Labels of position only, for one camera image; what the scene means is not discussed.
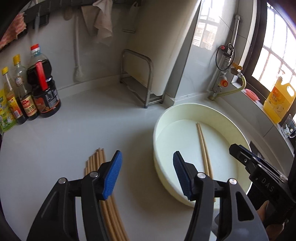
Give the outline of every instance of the pink sponge cloth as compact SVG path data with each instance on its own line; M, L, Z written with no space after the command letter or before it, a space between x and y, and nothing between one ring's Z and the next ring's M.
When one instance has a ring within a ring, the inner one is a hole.
M24 13L19 13L12 23L9 25L4 36L0 41L0 49L2 49L6 44L17 39L18 34L23 32L26 29L26 24L24 22Z
M251 90L249 90L249 89L246 89L246 94L247 94L247 96L249 96L250 97L250 99L252 99L252 100L259 100L259 98L258 98L258 96L253 92L253 91L251 91Z

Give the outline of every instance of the clear mug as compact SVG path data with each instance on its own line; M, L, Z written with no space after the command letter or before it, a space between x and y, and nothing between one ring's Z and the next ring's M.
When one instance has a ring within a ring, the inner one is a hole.
M293 138L296 136L296 124L290 114L282 125L281 131L284 134L285 138Z

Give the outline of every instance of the window sill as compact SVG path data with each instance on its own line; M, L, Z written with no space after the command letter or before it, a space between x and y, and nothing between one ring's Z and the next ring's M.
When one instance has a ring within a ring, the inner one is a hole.
M241 87L237 82L227 87L228 90ZM268 145L284 174L288 174L294 158L294 148L281 132L279 124L275 124L263 109L259 101L251 100L245 90L222 97L255 129Z

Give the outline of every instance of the barcode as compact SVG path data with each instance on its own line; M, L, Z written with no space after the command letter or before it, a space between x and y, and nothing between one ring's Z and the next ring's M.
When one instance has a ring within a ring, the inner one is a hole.
M14 111L13 113L15 115L15 118L17 118L17 119L20 118L20 114L19 114L19 112L17 110Z

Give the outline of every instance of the yellow hose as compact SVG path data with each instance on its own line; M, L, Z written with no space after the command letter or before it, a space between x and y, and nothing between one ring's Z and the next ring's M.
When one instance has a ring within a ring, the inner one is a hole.
M238 89L235 89L235 90L231 90L231 91L228 91L228 92L224 92L224 93L218 94L218 95L216 95L214 97L214 99L216 99L217 97L221 97L221 96L225 96L225 95L230 95L230 94L239 92L239 91L243 90L246 87L246 85L247 85L246 79L242 75L242 86L241 87L239 87Z

